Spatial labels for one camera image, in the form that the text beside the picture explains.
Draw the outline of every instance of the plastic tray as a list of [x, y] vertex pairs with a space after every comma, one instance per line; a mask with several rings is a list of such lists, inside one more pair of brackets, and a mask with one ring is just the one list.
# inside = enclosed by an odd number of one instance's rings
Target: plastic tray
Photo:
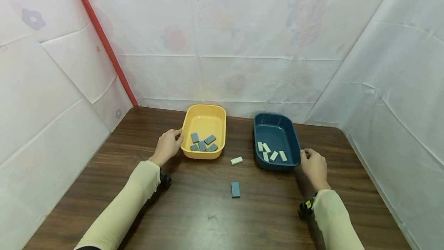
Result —
[[[257, 147], [257, 142], [266, 143], [271, 150], [270, 157], [274, 151], [284, 151], [287, 162], [282, 162], [281, 156], [272, 162], [266, 162], [262, 152]], [[298, 136], [294, 130], [292, 121], [283, 115], [272, 113], [259, 113], [254, 116], [254, 144], [256, 149], [256, 160], [260, 167], [274, 171], [291, 171], [301, 163]]]
[[[227, 113], [225, 109], [216, 105], [196, 104], [188, 108], [187, 115], [183, 122], [182, 135], [183, 142], [181, 148], [185, 156], [190, 159], [216, 159], [225, 147], [225, 130], [227, 128]], [[190, 149], [192, 133], [197, 133], [202, 141], [213, 134], [217, 145], [214, 152], [198, 152]]]

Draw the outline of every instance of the dark blue plastic tray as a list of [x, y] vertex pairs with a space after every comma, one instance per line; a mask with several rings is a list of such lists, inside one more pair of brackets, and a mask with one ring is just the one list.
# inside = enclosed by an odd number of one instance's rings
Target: dark blue plastic tray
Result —
[[[273, 151], [284, 151], [287, 162], [282, 162], [280, 155], [273, 161], [266, 162], [262, 152], [257, 147], [257, 142], [266, 143]], [[254, 116], [254, 145], [256, 149], [256, 161], [260, 167], [274, 171], [291, 171], [301, 163], [298, 136], [294, 130], [292, 121], [279, 114], [259, 113]]]

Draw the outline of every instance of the wrist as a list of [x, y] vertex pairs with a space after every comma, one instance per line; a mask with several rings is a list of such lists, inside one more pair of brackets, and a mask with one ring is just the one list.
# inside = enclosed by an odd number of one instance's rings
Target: wrist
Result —
[[165, 163], [164, 162], [165, 158], [163, 158], [159, 154], [153, 154], [148, 160], [151, 161], [152, 163], [156, 164], [159, 167], [161, 167]]
[[313, 183], [313, 188], [315, 189], [316, 192], [319, 192], [323, 189], [329, 189], [331, 190], [332, 188], [330, 187], [330, 185], [328, 185], [327, 181], [323, 181], [323, 182], [316, 182]]

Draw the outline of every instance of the tray rim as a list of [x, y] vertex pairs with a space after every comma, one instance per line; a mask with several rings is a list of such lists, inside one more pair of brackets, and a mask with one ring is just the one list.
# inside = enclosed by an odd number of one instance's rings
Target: tray rim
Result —
[[271, 164], [271, 165], [273, 165], [273, 166], [296, 167], [296, 166], [300, 165], [300, 164], [301, 164], [301, 161], [300, 161], [300, 160], [299, 160], [299, 164], [285, 164], [285, 163], [278, 164], [278, 163], [266, 162], [265, 160], [263, 160], [263, 159], [260, 158], [260, 155], [259, 155], [259, 153], [257, 152], [257, 139], [256, 139], [256, 126], [257, 126], [257, 124], [256, 124], [256, 117], [259, 116], [259, 115], [277, 115], [277, 116], [280, 116], [280, 117], [283, 117], [283, 118], [286, 118], [287, 120], [289, 120], [290, 123], [291, 123], [291, 125], [293, 126], [293, 132], [294, 132], [294, 135], [295, 135], [295, 137], [296, 137], [296, 142], [298, 142], [298, 147], [301, 149], [301, 144], [300, 144], [300, 142], [299, 142], [298, 134], [296, 133], [296, 130], [294, 129], [293, 121], [292, 121], [290, 118], [288, 118], [288, 117], [285, 116], [285, 115], [278, 114], [278, 113], [260, 112], [260, 113], [257, 113], [257, 114], [254, 116], [254, 118], [253, 118], [254, 144], [255, 144], [255, 145], [254, 145], [254, 153], [256, 154], [256, 158], [260, 159], [262, 162], [265, 162], [265, 163], [267, 163], [267, 164]]
[[[226, 136], [227, 136], [227, 112], [225, 111], [225, 109], [224, 109], [222, 106], [218, 106], [218, 105], [214, 105], [214, 104], [202, 104], [202, 103], [194, 104], [194, 105], [190, 106], [190, 107], [187, 109], [187, 113], [185, 114], [185, 118], [184, 118], [184, 120], [183, 120], [183, 124], [182, 124], [182, 132], [183, 132], [183, 127], [185, 126], [185, 122], [187, 121], [188, 112], [190, 111], [190, 109], [192, 109], [193, 107], [196, 107], [196, 106], [212, 106], [212, 107], [218, 107], [219, 109], [222, 109], [222, 110], [223, 110], [223, 113], [224, 113], [224, 120], [223, 120], [223, 126], [222, 126], [222, 127], [225, 129], [225, 131], [224, 131], [223, 141], [222, 141], [222, 145], [221, 145], [221, 147], [219, 147], [216, 151], [213, 151], [213, 152], [207, 152], [207, 151], [205, 151], [205, 152], [198, 152], [199, 154], [207, 154], [207, 155], [208, 155], [208, 154], [217, 154], [217, 153], [220, 153], [220, 152], [222, 151], [222, 149], [225, 147], [225, 140], [226, 140]], [[182, 144], [180, 145], [180, 148], [181, 148], [184, 152], [187, 152], [187, 153], [196, 153], [195, 151], [188, 150], [188, 149], [184, 148], [184, 147], [182, 146]]]

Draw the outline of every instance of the yellow plastic tray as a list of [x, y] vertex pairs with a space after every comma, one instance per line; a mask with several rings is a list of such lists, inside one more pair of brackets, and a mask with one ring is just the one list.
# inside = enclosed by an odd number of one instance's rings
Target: yellow plastic tray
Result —
[[[225, 147], [225, 131], [227, 129], [227, 113], [225, 109], [216, 105], [196, 104], [188, 108], [183, 122], [183, 142], [181, 148], [185, 156], [190, 159], [216, 159]], [[197, 133], [199, 140], [204, 140], [211, 134], [216, 136], [213, 142], [217, 145], [214, 152], [196, 152], [190, 149], [192, 133]]]

